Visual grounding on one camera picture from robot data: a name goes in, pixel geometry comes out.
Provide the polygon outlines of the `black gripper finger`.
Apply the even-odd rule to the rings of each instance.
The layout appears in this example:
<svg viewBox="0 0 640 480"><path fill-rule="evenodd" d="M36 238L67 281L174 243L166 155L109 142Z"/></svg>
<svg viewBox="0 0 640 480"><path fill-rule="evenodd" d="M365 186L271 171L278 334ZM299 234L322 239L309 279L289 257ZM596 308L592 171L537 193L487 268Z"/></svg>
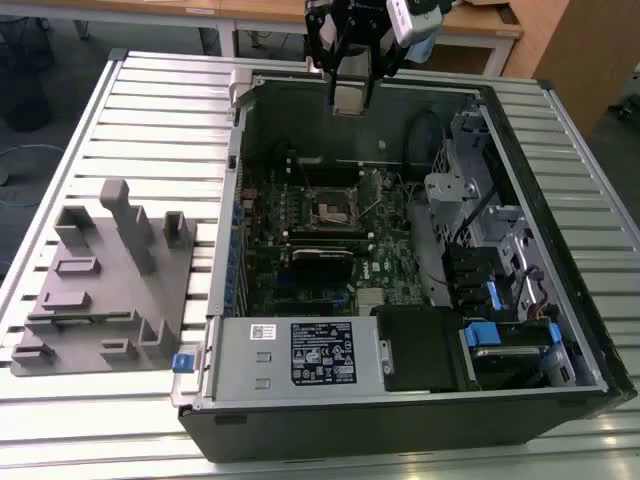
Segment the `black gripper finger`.
<svg viewBox="0 0 640 480"><path fill-rule="evenodd" d="M328 78L327 104L335 105L337 72L342 56L339 52L337 30L332 18L335 1L306 1L305 25L312 63Z"/></svg>
<svg viewBox="0 0 640 480"><path fill-rule="evenodd" d="M390 28L370 46L367 80L367 105L370 105L375 86L385 77L396 75L401 63L401 46Z"/></svg>

